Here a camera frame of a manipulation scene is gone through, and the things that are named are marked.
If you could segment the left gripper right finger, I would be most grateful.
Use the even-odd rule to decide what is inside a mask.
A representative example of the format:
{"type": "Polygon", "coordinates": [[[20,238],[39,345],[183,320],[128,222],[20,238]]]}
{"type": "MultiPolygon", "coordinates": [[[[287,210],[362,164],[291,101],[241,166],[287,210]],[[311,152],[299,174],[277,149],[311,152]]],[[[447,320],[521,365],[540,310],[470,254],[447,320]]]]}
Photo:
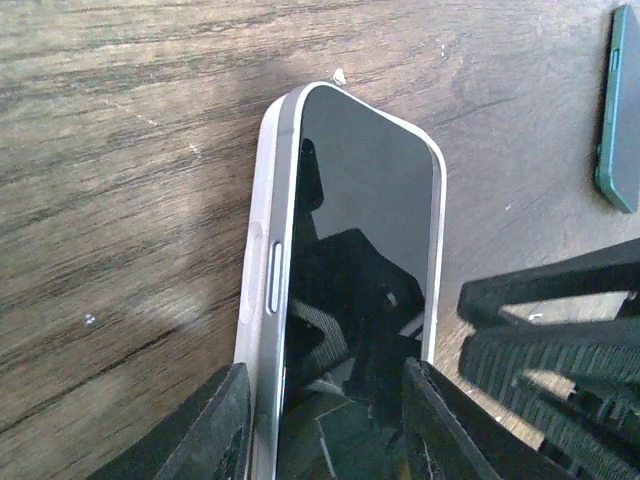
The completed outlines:
{"type": "Polygon", "coordinates": [[[403,373],[402,419],[413,479],[568,479],[428,362],[403,373]]]}

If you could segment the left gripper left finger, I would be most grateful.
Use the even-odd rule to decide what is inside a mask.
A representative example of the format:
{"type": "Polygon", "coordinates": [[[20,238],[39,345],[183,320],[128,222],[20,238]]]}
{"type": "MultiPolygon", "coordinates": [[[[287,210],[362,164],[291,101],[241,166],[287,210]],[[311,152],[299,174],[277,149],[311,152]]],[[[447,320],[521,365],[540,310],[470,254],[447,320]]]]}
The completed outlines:
{"type": "Polygon", "coordinates": [[[229,364],[92,479],[243,479],[250,439],[247,367],[229,364]]]}

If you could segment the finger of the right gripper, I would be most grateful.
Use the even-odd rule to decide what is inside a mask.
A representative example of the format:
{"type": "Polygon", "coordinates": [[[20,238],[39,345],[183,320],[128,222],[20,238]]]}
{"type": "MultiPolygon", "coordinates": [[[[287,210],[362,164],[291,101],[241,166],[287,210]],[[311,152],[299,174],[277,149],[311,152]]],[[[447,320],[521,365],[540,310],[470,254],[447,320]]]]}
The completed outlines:
{"type": "Polygon", "coordinates": [[[529,322],[505,305],[609,292],[639,291],[639,241],[626,241],[561,262],[465,283],[457,314],[475,328],[529,322]]]}
{"type": "Polygon", "coordinates": [[[459,373],[592,478],[638,478],[638,320],[479,330],[459,373]]]}

